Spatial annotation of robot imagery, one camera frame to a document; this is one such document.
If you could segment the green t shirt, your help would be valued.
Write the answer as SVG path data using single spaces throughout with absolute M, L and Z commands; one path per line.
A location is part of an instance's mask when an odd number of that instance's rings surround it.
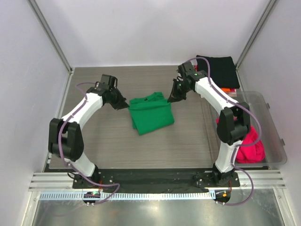
M 137 130 L 140 136 L 174 124 L 171 103 L 162 92 L 131 99 L 128 109 L 133 129 Z

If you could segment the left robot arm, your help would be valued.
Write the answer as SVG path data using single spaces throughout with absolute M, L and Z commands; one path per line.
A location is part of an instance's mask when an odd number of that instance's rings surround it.
M 73 168 L 88 187 L 99 185 L 98 167 L 84 153 L 82 129 L 96 111 L 105 104 L 113 109 L 128 108 L 115 76 L 103 74 L 87 91 L 83 99 L 62 118 L 53 118 L 49 124 L 48 151 L 61 158 L 65 166 Z

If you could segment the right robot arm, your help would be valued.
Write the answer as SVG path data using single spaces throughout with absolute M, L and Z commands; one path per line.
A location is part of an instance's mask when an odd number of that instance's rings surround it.
M 251 130 L 250 115 L 237 107 L 238 101 L 222 91 L 207 72 L 197 72 L 191 62 L 179 65 L 177 72 L 179 76 L 173 79 L 167 101 L 173 103 L 185 100 L 186 94 L 192 90 L 204 97 L 219 114 L 216 131 L 221 142 L 212 168 L 212 180 L 217 186 L 225 186 L 234 176 L 235 147 L 243 143 Z

